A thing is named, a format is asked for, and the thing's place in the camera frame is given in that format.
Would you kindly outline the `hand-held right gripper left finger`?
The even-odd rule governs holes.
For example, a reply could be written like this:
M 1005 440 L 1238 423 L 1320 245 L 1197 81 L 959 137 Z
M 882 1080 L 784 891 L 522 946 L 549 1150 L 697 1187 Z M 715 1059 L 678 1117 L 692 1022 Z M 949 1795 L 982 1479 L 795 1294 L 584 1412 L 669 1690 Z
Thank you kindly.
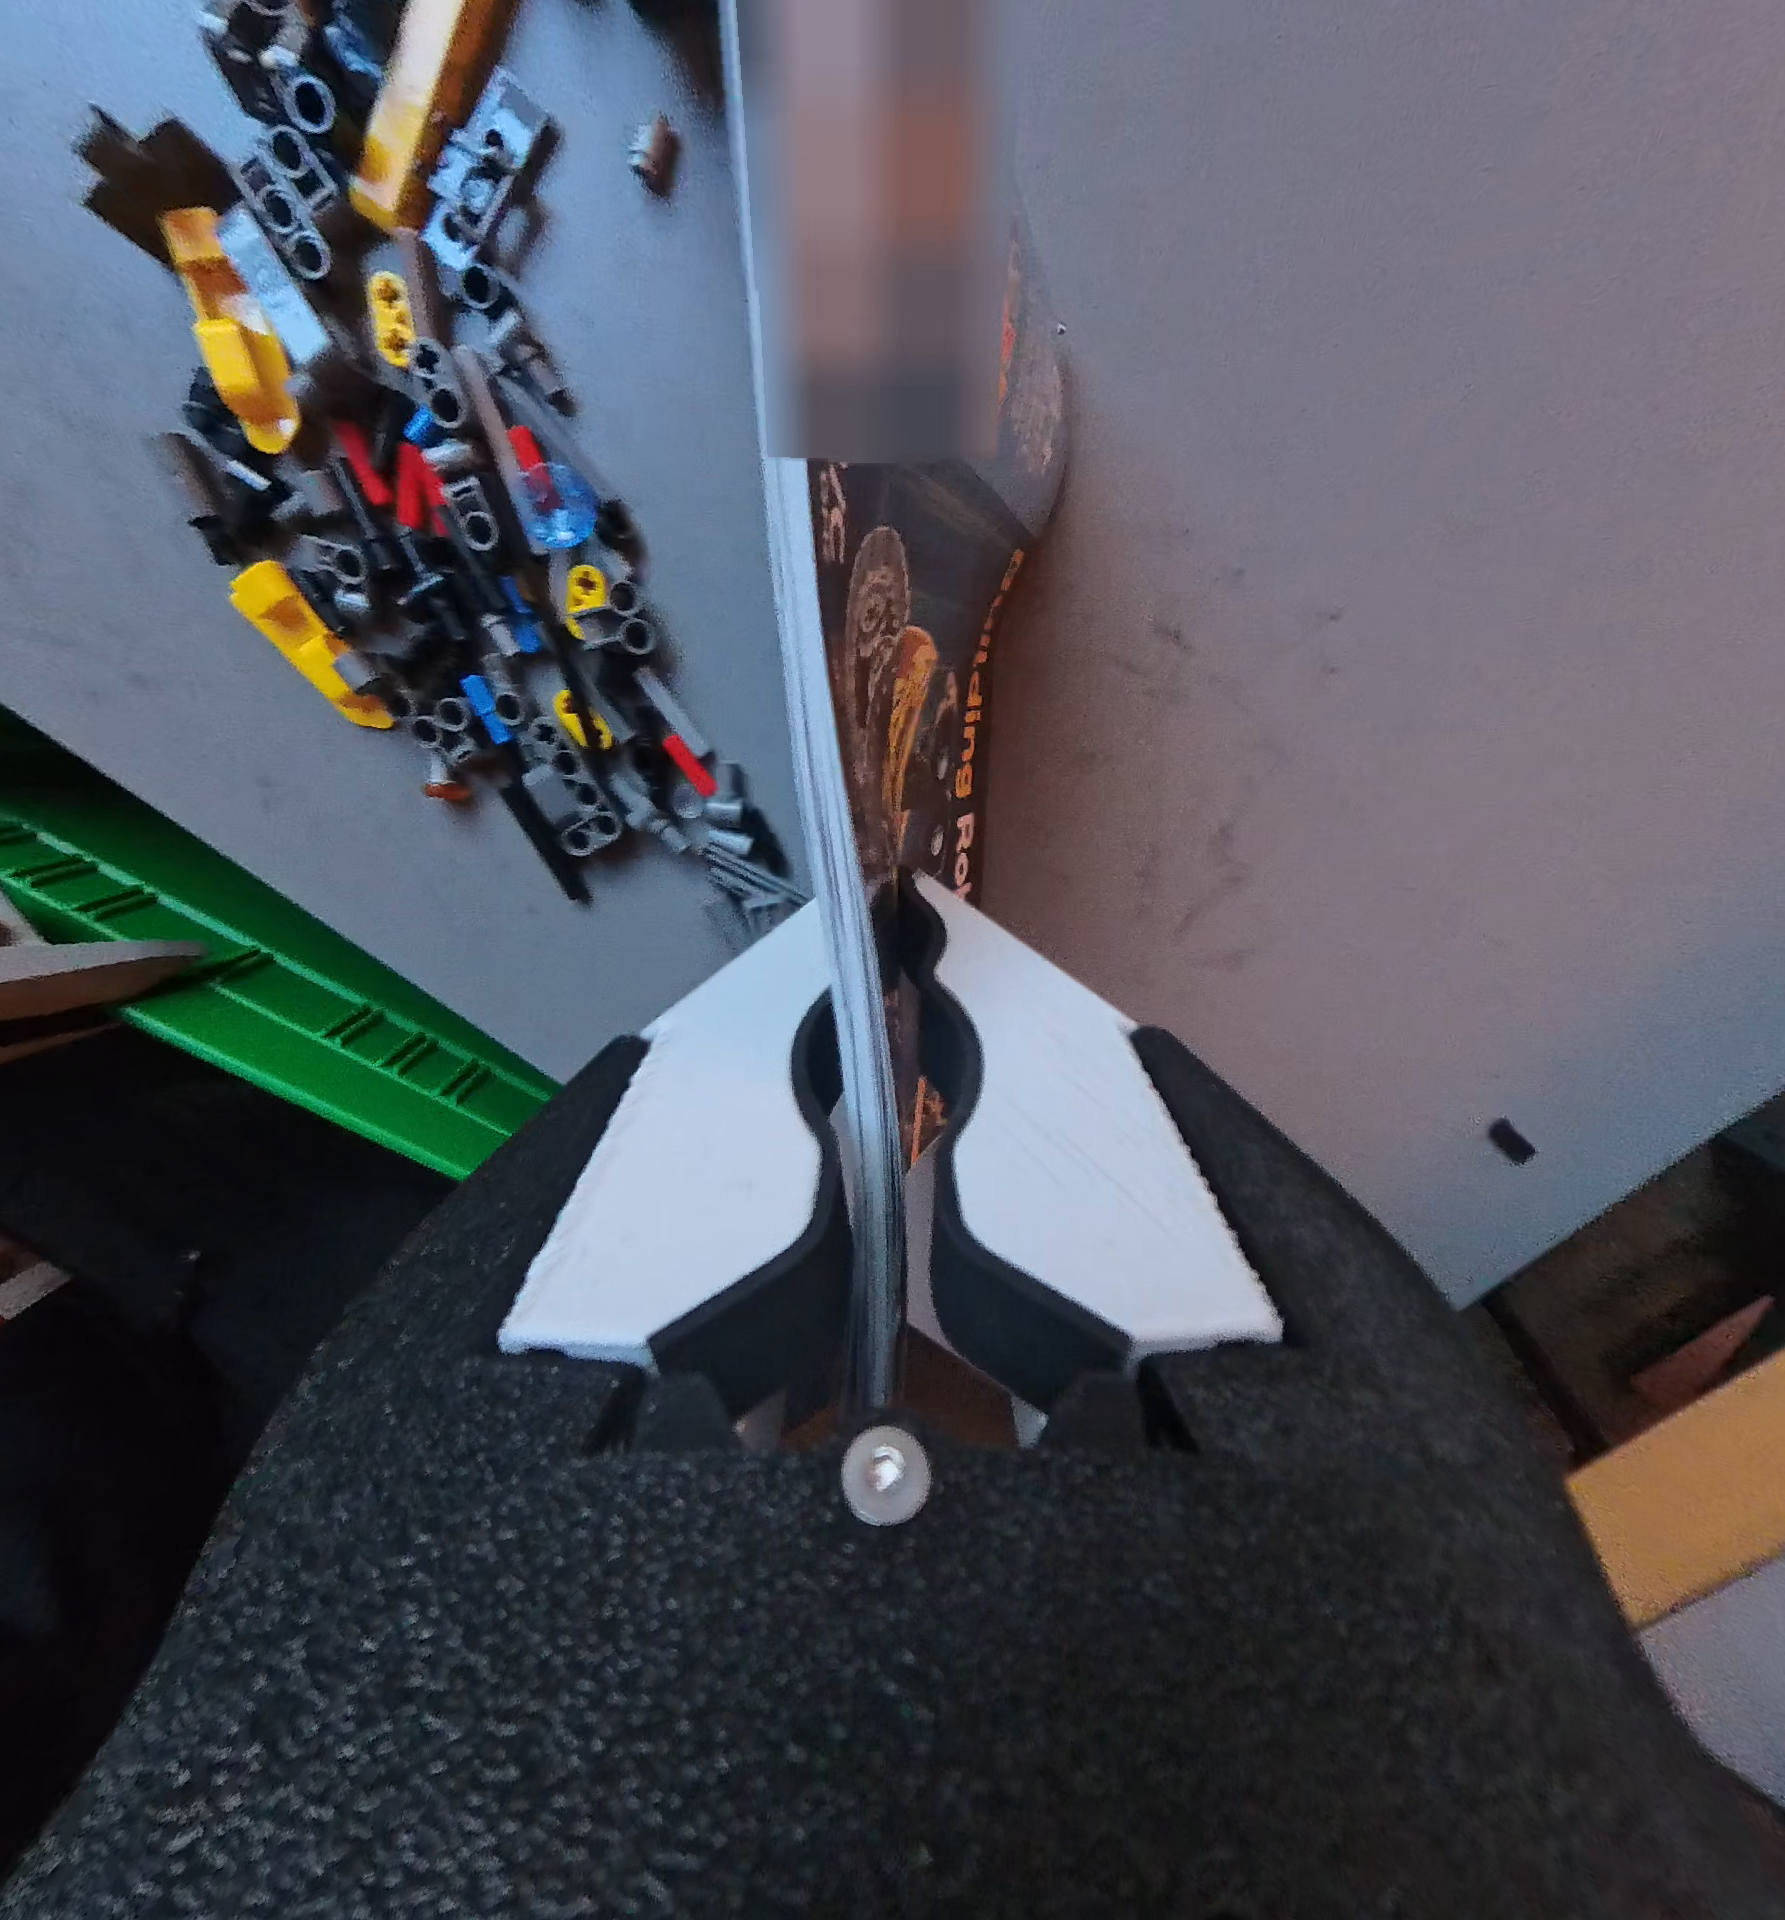
M 727 1412 L 820 1397 L 852 1300 L 820 905 L 777 923 L 642 1042 L 498 1329 L 499 1352 L 700 1374 Z

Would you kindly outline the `yellow wooden beam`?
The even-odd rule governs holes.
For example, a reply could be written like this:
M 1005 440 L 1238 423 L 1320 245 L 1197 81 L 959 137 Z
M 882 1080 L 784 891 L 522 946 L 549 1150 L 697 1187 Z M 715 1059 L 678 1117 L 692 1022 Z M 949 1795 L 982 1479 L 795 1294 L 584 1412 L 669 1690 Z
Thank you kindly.
M 1635 1629 L 1785 1556 L 1785 1351 L 1567 1475 Z

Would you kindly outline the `green plastic storage box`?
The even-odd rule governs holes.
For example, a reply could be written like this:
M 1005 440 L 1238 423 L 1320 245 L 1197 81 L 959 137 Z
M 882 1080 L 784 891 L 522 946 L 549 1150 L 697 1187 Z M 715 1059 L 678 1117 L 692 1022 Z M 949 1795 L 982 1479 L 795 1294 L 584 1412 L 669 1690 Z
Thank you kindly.
M 132 1026 L 450 1180 L 560 1087 L 3 704 L 0 891 L 60 941 L 204 946 Z

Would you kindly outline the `toy instruction booklet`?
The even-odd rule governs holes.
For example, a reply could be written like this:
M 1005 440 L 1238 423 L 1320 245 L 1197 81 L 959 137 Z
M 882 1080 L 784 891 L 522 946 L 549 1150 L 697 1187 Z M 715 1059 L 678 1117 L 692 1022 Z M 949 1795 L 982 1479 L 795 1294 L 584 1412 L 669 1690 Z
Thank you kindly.
M 983 883 L 975 715 L 1056 516 L 1071 379 L 1015 178 L 1013 4 L 724 4 L 765 529 L 831 970 L 852 1281 L 842 1379 L 900 1379 L 904 877 Z

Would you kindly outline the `pile of toy building pieces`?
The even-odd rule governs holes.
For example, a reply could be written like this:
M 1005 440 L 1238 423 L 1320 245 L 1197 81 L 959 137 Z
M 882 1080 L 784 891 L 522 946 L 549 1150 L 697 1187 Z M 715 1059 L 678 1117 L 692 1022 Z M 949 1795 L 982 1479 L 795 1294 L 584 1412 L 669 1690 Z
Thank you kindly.
M 166 268 L 198 365 L 156 438 L 233 611 L 427 799 L 493 802 L 574 903 L 662 845 L 739 948 L 807 893 L 670 680 L 637 516 L 582 458 L 522 268 L 562 123 L 519 4 L 196 4 L 246 120 L 76 143 L 85 207 Z

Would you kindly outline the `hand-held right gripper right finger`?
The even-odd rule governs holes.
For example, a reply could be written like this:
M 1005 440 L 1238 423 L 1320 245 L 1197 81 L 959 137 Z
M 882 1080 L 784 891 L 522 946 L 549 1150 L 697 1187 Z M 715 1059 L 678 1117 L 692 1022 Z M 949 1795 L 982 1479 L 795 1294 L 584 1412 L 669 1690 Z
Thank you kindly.
M 1133 1019 L 925 874 L 913 986 L 946 1115 L 928 1250 L 946 1346 L 1051 1412 L 1082 1379 L 1279 1345 Z

